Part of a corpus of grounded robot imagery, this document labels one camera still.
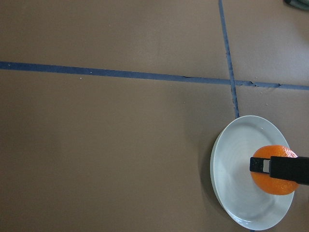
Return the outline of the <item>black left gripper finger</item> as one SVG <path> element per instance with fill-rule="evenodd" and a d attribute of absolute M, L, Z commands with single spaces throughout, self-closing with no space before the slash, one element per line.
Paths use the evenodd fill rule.
<path fill-rule="evenodd" d="M 250 158 L 250 171 L 267 174 L 271 178 L 294 181 L 301 185 L 309 185 L 309 159 L 307 157 Z"/>

